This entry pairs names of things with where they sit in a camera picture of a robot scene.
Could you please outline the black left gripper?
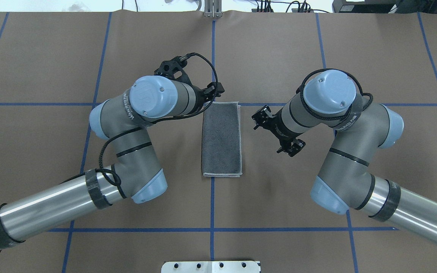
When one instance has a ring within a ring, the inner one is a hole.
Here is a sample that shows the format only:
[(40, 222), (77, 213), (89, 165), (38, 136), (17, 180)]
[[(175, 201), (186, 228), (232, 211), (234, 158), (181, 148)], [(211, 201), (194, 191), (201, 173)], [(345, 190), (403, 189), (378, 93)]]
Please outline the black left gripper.
[(207, 88), (201, 89), (196, 85), (192, 86), (192, 89), (195, 94), (195, 103), (192, 109), (192, 114), (199, 112), (204, 103), (214, 100), (222, 95), (225, 92), (225, 89), (220, 82), (211, 82), (207, 85)]

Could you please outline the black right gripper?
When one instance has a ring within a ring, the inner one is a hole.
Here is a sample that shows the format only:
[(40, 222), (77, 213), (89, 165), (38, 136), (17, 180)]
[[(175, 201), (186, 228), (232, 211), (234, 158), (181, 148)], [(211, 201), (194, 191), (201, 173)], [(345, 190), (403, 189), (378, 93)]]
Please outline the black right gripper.
[(262, 107), (253, 114), (252, 119), (255, 122), (253, 130), (262, 127), (270, 131), (279, 140), (278, 154), (284, 152), (290, 157), (294, 157), (306, 146), (303, 140), (298, 139), (300, 133), (295, 133), (286, 128), (281, 118), (281, 110), (276, 114), (272, 114), (270, 107)]

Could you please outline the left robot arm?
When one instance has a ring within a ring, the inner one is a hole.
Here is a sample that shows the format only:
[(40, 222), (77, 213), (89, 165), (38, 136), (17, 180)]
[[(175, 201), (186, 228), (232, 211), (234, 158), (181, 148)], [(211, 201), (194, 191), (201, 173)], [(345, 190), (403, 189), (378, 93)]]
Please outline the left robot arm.
[(163, 194), (168, 185), (147, 128), (201, 114), (204, 103), (211, 105), (223, 92), (217, 81), (201, 89), (184, 79), (149, 75), (99, 104), (90, 113), (90, 128), (105, 140), (97, 166), (0, 204), (0, 251), (126, 198), (140, 204)]

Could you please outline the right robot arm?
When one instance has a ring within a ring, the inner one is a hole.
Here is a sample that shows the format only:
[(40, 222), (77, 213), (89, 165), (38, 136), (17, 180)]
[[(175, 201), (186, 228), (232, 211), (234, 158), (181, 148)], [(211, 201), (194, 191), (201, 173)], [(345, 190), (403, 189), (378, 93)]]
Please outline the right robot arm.
[(373, 102), (373, 95), (363, 92), (352, 74), (333, 68), (312, 71), (279, 111), (272, 113), (265, 105), (252, 119), (255, 128), (279, 140), (278, 153), (290, 157), (305, 147), (299, 136), (311, 128), (325, 124), (336, 131), (311, 199), (333, 213), (355, 209), (437, 244), (437, 202), (368, 171), (375, 152), (392, 147), (402, 136), (404, 121)]

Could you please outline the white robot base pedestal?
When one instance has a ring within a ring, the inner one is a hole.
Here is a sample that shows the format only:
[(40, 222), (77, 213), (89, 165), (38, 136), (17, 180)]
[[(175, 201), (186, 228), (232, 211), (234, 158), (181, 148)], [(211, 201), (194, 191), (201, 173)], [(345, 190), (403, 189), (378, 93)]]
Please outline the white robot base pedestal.
[(170, 261), (163, 264), (162, 273), (261, 273), (260, 261)]

